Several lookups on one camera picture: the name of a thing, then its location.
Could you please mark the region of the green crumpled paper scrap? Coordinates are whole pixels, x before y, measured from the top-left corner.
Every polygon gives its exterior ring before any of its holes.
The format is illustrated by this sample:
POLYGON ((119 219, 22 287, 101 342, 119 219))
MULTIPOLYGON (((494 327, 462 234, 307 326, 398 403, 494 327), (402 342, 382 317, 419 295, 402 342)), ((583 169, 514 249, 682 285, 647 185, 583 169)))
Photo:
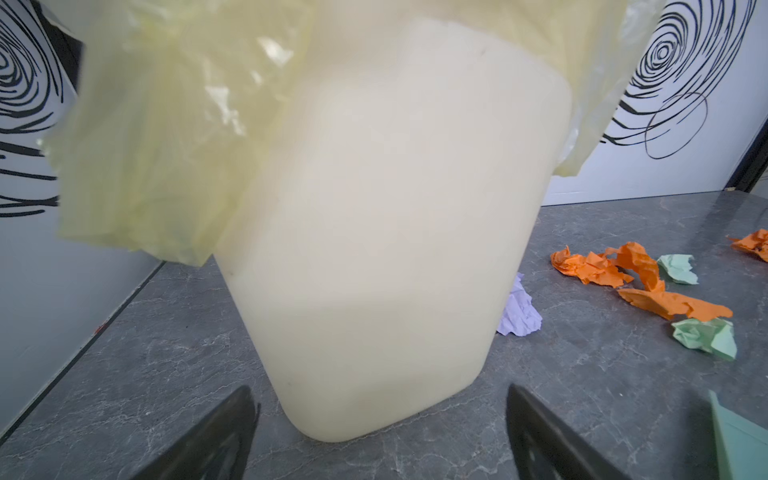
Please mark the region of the green crumpled paper scrap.
POLYGON ((738 348, 733 324, 722 318, 707 322, 686 319, 672 324, 673 338, 688 349, 735 361, 738 348))

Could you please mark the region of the purple crumpled paper scrap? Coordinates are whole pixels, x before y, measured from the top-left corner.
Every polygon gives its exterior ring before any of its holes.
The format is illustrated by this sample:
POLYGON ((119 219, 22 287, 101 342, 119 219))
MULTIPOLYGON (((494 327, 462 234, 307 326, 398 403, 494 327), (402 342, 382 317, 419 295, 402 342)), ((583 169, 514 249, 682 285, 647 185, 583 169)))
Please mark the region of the purple crumpled paper scrap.
POLYGON ((522 285, 524 275, 518 273, 508 296, 497 332, 503 336, 525 337, 542 327, 543 318, 535 309, 532 297, 522 285))

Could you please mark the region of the orange crumpled paper scrap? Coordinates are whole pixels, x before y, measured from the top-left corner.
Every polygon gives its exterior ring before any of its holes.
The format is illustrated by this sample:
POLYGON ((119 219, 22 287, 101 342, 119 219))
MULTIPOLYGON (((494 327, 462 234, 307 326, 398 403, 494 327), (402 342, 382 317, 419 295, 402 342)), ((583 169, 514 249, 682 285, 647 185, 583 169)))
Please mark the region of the orange crumpled paper scrap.
POLYGON ((587 256, 572 254, 569 247, 551 254, 552 266, 561 274, 579 279, 583 284, 611 288, 623 287, 634 281, 631 275, 619 270, 605 254, 590 252, 587 256))

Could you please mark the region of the orange far paper scrap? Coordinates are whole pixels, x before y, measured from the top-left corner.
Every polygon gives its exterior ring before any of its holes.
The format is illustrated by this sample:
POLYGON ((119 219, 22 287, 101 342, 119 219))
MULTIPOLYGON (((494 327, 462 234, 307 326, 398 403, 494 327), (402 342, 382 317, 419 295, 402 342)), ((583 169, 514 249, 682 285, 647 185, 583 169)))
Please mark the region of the orange far paper scrap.
POLYGON ((768 262, 768 231, 766 229, 759 229, 742 239, 730 238, 729 241, 733 249, 768 262))

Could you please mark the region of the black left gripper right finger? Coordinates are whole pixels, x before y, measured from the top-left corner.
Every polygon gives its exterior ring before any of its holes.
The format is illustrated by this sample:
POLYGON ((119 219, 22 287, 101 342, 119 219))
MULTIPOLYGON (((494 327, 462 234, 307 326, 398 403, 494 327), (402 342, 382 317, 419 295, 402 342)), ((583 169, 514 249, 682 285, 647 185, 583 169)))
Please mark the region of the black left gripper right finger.
POLYGON ((625 479, 580 435, 527 389, 511 384, 506 431, 521 479, 625 479))

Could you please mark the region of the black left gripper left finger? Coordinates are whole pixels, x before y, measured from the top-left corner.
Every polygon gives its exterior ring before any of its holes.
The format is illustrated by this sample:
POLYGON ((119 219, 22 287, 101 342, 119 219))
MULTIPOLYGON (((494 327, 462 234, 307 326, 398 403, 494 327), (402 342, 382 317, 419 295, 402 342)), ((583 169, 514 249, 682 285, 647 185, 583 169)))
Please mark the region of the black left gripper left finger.
POLYGON ((260 405, 243 385, 133 478, 241 479, 259 416, 260 405))

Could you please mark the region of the yellow plastic bin liner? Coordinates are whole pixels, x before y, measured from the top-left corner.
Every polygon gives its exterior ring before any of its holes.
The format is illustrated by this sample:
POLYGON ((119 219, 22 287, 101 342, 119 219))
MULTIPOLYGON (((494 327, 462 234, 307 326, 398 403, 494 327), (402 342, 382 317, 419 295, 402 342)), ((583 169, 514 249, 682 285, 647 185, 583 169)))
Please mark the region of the yellow plastic bin liner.
POLYGON ((554 174, 574 176, 610 123, 660 1, 79 1, 79 95, 42 140, 60 235, 200 266, 266 160, 324 40, 389 41, 427 17, 522 48, 572 91, 554 174))

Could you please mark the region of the green plastic dustpan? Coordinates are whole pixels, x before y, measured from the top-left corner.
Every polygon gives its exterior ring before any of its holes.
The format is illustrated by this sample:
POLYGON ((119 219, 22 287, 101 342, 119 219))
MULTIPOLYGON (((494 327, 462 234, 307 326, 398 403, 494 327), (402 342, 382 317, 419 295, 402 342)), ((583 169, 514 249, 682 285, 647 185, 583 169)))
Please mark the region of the green plastic dustpan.
POLYGON ((767 480, 767 430, 720 405, 709 391, 720 480, 767 480))

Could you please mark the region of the cream plastic trash bin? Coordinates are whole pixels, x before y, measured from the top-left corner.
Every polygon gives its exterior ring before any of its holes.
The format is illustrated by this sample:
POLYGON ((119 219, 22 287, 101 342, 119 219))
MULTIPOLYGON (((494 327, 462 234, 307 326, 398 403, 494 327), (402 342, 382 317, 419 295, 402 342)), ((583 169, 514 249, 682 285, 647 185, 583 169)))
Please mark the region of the cream plastic trash bin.
POLYGON ((456 23, 318 47, 215 253, 299 431, 346 441, 474 381, 570 120, 558 72, 456 23))

